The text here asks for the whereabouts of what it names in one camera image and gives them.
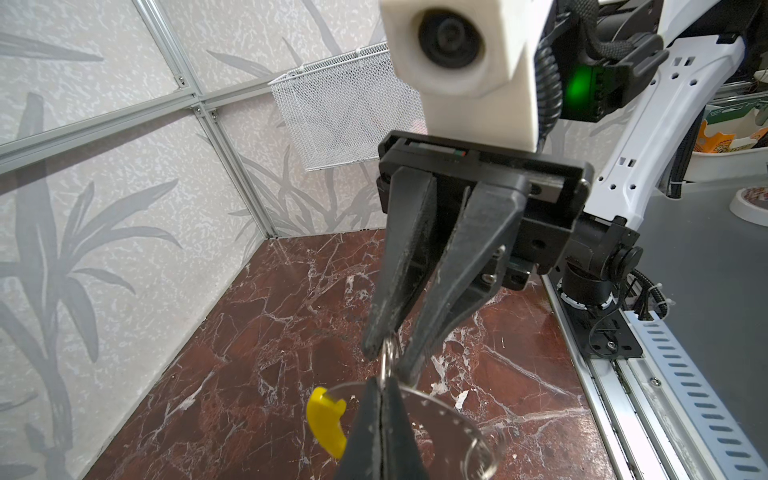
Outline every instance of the green led indicator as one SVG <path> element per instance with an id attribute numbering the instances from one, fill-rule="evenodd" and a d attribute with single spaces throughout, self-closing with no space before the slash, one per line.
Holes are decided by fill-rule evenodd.
<path id="1" fill-rule="evenodd" d="M 591 86 L 592 68 L 579 65 L 565 88 L 565 104 L 575 110 L 589 107 Z"/>

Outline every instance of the wire basket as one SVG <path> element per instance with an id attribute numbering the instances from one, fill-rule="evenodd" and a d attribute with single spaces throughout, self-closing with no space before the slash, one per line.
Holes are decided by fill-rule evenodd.
<path id="1" fill-rule="evenodd" d="M 307 171 L 378 159 L 392 130 L 426 134 L 419 93 L 395 76 L 386 42 L 302 65 L 270 86 Z"/>

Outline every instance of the yellow clip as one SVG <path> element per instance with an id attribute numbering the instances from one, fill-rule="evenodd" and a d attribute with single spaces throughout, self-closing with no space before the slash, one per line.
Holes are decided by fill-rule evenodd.
<path id="1" fill-rule="evenodd" d="M 306 404 L 306 420 L 317 442 L 333 458 L 341 458 L 346 448 L 346 437 L 341 429 L 341 415 L 346 410 L 346 402 L 334 402 L 324 396 L 328 390 L 317 387 Z"/>

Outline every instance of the roll of tape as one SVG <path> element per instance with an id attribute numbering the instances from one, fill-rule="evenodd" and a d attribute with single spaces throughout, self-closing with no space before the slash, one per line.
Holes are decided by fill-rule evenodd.
<path id="1" fill-rule="evenodd" d="M 730 202 L 730 211 L 743 220 L 768 227 L 768 187 L 737 191 Z"/>

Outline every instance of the red marble surface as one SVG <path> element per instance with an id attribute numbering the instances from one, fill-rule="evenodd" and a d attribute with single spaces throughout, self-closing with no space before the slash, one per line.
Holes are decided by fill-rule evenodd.
<path id="1" fill-rule="evenodd" d="M 383 232 L 270 240 L 96 461 L 87 480 L 332 478 L 304 408 L 364 380 L 359 338 Z M 432 357 L 419 388 L 508 443 L 496 479 L 614 478 L 540 279 L 505 289 Z"/>

